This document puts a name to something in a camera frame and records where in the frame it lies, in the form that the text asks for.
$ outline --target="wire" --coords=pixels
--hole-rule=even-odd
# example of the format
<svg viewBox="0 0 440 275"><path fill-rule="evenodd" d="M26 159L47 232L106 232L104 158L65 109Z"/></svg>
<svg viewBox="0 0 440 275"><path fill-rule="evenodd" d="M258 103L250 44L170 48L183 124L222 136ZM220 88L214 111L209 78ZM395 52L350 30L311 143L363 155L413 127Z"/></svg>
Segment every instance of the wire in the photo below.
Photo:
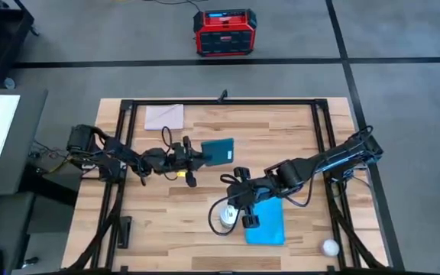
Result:
<svg viewBox="0 0 440 275"><path fill-rule="evenodd" d="M48 147L47 145L42 144L41 142L39 142L37 140L34 140L34 143L36 145L42 147L42 148L40 148L40 150L38 152L40 154L48 155L49 158L51 158L51 159L56 159L58 157L66 158L66 156L61 154L62 152L66 152L65 150L62 150L62 149L59 149L59 148L50 149L50 147Z"/></svg>
<svg viewBox="0 0 440 275"><path fill-rule="evenodd" d="M167 131L167 133L169 135L169 143L166 142L166 137L164 136L165 131ZM162 142L164 142L164 144L167 146L167 151L166 151L166 156L164 158L164 163L168 163L167 162L167 155L171 151L172 146L173 146L173 135L171 134L171 129L169 129L169 127L167 127L167 126L162 127L162 130L160 131L160 136L162 137ZM166 173L164 173L164 177L170 181L177 180L177 175L174 178L169 178L166 175Z"/></svg>
<svg viewBox="0 0 440 275"><path fill-rule="evenodd" d="M186 4L186 3L190 3L191 5L194 5L195 8L201 12L202 10L199 9L198 5L195 2L206 2L208 0L185 0L182 2L162 2L160 0L144 0L144 1L154 1L156 3L162 4L162 5L181 5L181 4Z"/></svg>
<svg viewBox="0 0 440 275"><path fill-rule="evenodd" d="M343 193L346 192L346 190L348 189L348 181L352 180L352 179L359 180L360 182L364 183L368 188L371 188L371 185L369 183L367 183L366 181L364 181L356 176L352 176L351 178L344 180L344 188L342 189L342 192L337 195L334 195L334 199L340 197ZM341 180L336 180L336 181L332 182L332 184L336 184L339 181L341 181Z"/></svg>
<svg viewBox="0 0 440 275"><path fill-rule="evenodd" d="M103 144L103 146L105 146L105 139L102 136L99 136L99 141L101 142L101 144Z"/></svg>
<svg viewBox="0 0 440 275"><path fill-rule="evenodd" d="M367 181L362 180L362 179L360 179L360 178L358 178L358 177L356 177L356 176L353 176L352 178L355 179L355 180L359 180L360 182L366 184L367 187L371 188L371 185L370 185Z"/></svg>
<svg viewBox="0 0 440 275"><path fill-rule="evenodd" d="M93 165L91 168L89 168L89 169L87 169L86 171L82 172L81 176L84 176L84 175L86 175L87 173L93 171L94 169L96 169L96 167L97 167L96 164Z"/></svg>
<svg viewBox="0 0 440 275"><path fill-rule="evenodd" d="M239 194L235 194L235 195L233 195L233 196L226 196L225 198L222 198L222 199L219 199L218 201L216 201L216 202L212 205L212 207L210 207L210 210L208 211L208 225L209 225L210 229L213 231L213 233L215 233L215 234L218 235L218 236L227 236L227 235L229 235L230 233L232 233L232 232L234 231L234 229L235 229L235 226L237 225L238 217L239 217L239 215L241 214L241 210L242 210L242 209L238 209L238 210L237 210L237 215L235 216L235 221L234 221L234 224L232 225L232 227L231 227L228 231L226 231L226 232L220 232L220 231L217 231L217 230L213 227L213 223L212 223L212 213L213 213L213 209L214 209L214 208L215 208L220 202L224 202L224 201L229 200L229 199L235 199L235 198L237 198L238 196L242 196L242 195L244 195L244 194L247 194L249 191L250 191L250 190L246 190L246 191L244 191L244 192L240 192Z"/></svg>
<svg viewBox="0 0 440 275"><path fill-rule="evenodd" d="M310 203L310 199L312 199L313 178L315 178L315 172L317 171L317 168L319 168L320 163L317 163L317 165L315 165L315 166L313 167L312 175L310 176L310 182L309 182L309 194L308 194L308 196L306 197L306 201L305 201L304 203L297 202L296 200L291 199L289 196L284 196L284 198L287 199L287 200L288 200L289 202L291 202L292 204L294 204L295 206L298 206L298 207L306 207L306 206Z"/></svg>
<svg viewBox="0 0 440 275"><path fill-rule="evenodd" d="M339 181L341 181L341 180L336 180L336 181L332 182L332 184L337 184ZM340 193L337 194L337 195L334 195L334 199L336 199L336 198L342 196L342 194L344 194L345 191L348 189L348 181L347 181L347 180L344 180L343 183L344 183L344 187L342 188L342 192L340 192Z"/></svg>
<svg viewBox="0 0 440 275"><path fill-rule="evenodd" d="M220 181L227 184L235 184L235 185L241 185L241 181L238 180L235 176L232 176L230 174L222 174L220 175Z"/></svg>
<svg viewBox="0 0 440 275"><path fill-rule="evenodd" d="M65 158L62 160L62 162L61 162L59 165L57 165L56 167L54 167L54 168L48 170L48 172L46 172L46 174L50 174L50 173L55 173L55 172L57 172L57 171L60 170L62 167L64 167L64 165L65 165L66 163L68 163L71 159L72 159L72 157L69 157L69 153L67 153L67 155L66 155Z"/></svg>

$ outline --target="cable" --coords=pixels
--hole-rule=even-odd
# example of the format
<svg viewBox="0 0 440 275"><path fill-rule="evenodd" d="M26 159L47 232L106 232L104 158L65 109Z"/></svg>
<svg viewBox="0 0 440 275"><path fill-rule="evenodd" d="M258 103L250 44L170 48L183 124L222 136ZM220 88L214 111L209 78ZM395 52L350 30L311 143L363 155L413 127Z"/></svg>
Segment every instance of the cable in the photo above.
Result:
<svg viewBox="0 0 440 275"><path fill-rule="evenodd" d="M86 175L87 173L89 173L89 172L91 172L91 171L93 171L94 169L96 169L96 165L93 165L93 167L92 168L89 168L87 171L85 171L85 172L82 172L82 174L81 174L81 176L84 176L84 175Z"/></svg>
<svg viewBox="0 0 440 275"><path fill-rule="evenodd" d="M355 180L359 180L360 182L366 184L367 187L371 188L371 184L369 184L367 181L362 180L362 179L360 179L360 178L358 178L358 177L356 177L356 176L353 176L352 178L355 179Z"/></svg>
<svg viewBox="0 0 440 275"><path fill-rule="evenodd" d="M59 148L54 148L54 149L50 149L50 147L42 144L41 142L34 140L34 143L38 146L41 146L42 148L39 150L38 153L40 154L46 154L49 156L49 158L51 159L56 159L58 157L62 157L62 158L66 158L66 156L62 155L61 152L66 152L65 150L59 149Z"/></svg>
<svg viewBox="0 0 440 275"><path fill-rule="evenodd" d="M241 185L241 181L238 180L235 176L232 176L230 174L222 174L220 175L220 181L227 184L235 184L235 185Z"/></svg>
<svg viewBox="0 0 440 275"><path fill-rule="evenodd" d="M212 207L210 207L210 210L208 211L208 225L209 225L209 227L210 227L210 229L213 231L213 233L215 233L216 235L218 235L218 236L227 236L227 235L229 235L230 233L232 233L233 231L234 231L234 229L235 229L235 226L237 225L237 221L238 221L238 217L239 217L239 215L241 214L241 210L242 209L238 209L237 210L237 216L235 216L235 221L234 221L234 224L232 225L232 227L228 230L228 231L226 231L226 232L220 232L220 231L216 231L216 229L213 227L213 224L212 224L212 212L213 212L213 209L220 203L220 202L224 202L225 200L229 200L229 199L235 199L235 198L237 198L238 196L242 196L242 195L244 195L244 194L246 194L246 193L248 193L249 192L249 190L246 190L246 191L244 191L244 192L240 192L239 194L235 194L235 195L233 195L233 196L226 196L225 198L222 198L222 199L219 199L218 201L216 201L213 205L212 205Z"/></svg>
<svg viewBox="0 0 440 275"><path fill-rule="evenodd" d="M337 184L339 181L341 181L341 180L336 180L336 181L332 182L332 184ZM334 199L340 197L340 196L341 196L342 194L344 194L345 191L348 189L348 181L347 181L347 180L344 180L343 183L344 183L344 186L343 186L343 188L342 188L342 192L340 192L340 193L337 194L337 195L334 195Z"/></svg>
<svg viewBox="0 0 440 275"><path fill-rule="evenodd" d="M166 138L164 137L164 132L167 131L168 135L169 135L169 143L166 142ZM167 146L167 151L166 151L166 156L164 158L164 163L168 163L167 162L167 155L168 153L171 151L172 146L173 146L173 135L171 134L171 130L169 129L169 127L164 126L162 127L162 130L160 131L160 136L162 137L162 142L164 142L164 144ZM177 180L177 175L174 178L169 178L167 176L166 173L164 173L164 177L170 181L174 181Z"/></svg>
<svg viewBox="0 0 440 275"><path fill-rule="evenodd" d="M144 1L154 1L154 2L162 4L162 5L181 5L181 4L190 3L191 5L194 5L195 8L199 12L201 12L201 9L199 9L198 5L195 2L206 2L208 0L185 0L185 1L182 1L182 2L162 2L160 0L144 0Z"/></svg>
<svg viewBox="0 0 440 275"><path fill-rule="evenodd" d="M310 203L310 199L312 199L313 178L315 177L315 172L317 171L317 168L319 168L320 163L317 163L317 165L315 165L313 167L312 175L310 176L310 182L309 182L309 194L306 197L306 201L304 203L297 202L296 200L291 199L289 196L284 196L284 198L287 199L292 204L294 204L295 206L306 207Z"/></svg>
<svg viewBox="0 0 440 275"><path fill-rule="evenodd" d="M348 189L348 181L352 180L352 179L359 180L360 182L364 183L368 188L371 188L371 185L369 183L367 183L366 181L364 181L358 177L352 176L351 178L344 180L344 188L342 189L342 192L337 195L334 195L334 199L340 197L343 193L346 192L346 190ZM336 181L332 182L332 184L336 184L339 181L341 181L341 180L336 180Z"/></svg>
<svg viewBox="0 0 440 275"><path fill-rule="evenodd" d="M69 157L69 153L67 153L67 155L65 156L65 158L62 160L62 162L57 165L56 167L48 170L48 172L46 172L46 174L50 174L50 173L55 173L58 170L60 170L66 163L68 163L70 160L72 159L72 157Z"/></svg>

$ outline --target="blue towel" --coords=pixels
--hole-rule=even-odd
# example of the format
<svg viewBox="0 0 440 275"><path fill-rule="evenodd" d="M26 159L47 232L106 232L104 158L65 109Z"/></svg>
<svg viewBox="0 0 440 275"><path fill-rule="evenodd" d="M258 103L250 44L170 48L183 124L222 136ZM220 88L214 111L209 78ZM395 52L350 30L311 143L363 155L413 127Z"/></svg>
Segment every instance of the blue towel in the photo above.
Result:
<svg viewBox="0 0 440 275"><path fill-rule="evenodd" d="M254 214L259 216L258 228L246 228L245 241L248 244L283 245L284 216L283 201L271 198L259 202L254 207Z"/></svg>

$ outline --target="wooden table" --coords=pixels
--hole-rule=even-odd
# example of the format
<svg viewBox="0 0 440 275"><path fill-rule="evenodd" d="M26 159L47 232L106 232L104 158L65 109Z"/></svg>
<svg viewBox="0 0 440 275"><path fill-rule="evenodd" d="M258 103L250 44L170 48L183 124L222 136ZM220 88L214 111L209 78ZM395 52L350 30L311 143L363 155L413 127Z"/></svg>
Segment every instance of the wooden table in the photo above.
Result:
<svg viewBox="0 0 440 275"><path fill-rule="evenodd" d="M336 142L340 144L354 132L348 101L346 98L327 100ZM103 99L99 106L95 124L111 135L115 134L120 101ZM132 144L138 153L151 147L164 147L160 131L144 130L144 115L145 107L139 107ZM281 160L318 153L309 106L186 105L184 118L184 129L173 131L174 141L189 135L193 147L199 150L202 141L234 138L235 161L203 167L195 173L198 180L195 189L190 189L181 178L170 182L158 175L147 178L144 187L138 176L128 173L122 215L133 217L131 243L127 250L116 250L114 270L121 265L128 265L130 271L309 271L326 270L327 265L337 268L337 258L325 257L319 249L323 240L332 237L321 175L315 178L312 201L307 208L283 203L284 246L246 245L241 225L228 237L219 237L210 231L207 222L212 203L226 196L226 185L219 180L222 173L232 173L234 167L243 166L251 169L254 178L263 176L264 168ZM367 180L364 173L357 176ZM74 262L95 234L103 189L103 183L83 180L63 267ZM387 264L370 189L360 181L351 180L346 192L357 235L380 262ZM304 201L306 193L307 188L294 197ZM218 215L214 218L216 227L221 228ZM100 266L104 263L107 244L106 238ZM350 265L347 244L344 249Z"/></svg>

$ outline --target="red case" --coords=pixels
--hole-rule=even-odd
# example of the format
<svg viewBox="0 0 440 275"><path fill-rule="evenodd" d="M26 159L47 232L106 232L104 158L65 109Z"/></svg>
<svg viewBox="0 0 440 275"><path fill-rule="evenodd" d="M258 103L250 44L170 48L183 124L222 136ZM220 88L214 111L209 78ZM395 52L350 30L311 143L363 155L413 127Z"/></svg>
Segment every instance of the red case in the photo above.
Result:
<svg viewBox="0 0 440 275"><path fill-rule="evenodd" d="M193 19L196 52L202 57L246 55L254 49L257 20L250 9L203 11Z"/></svg>

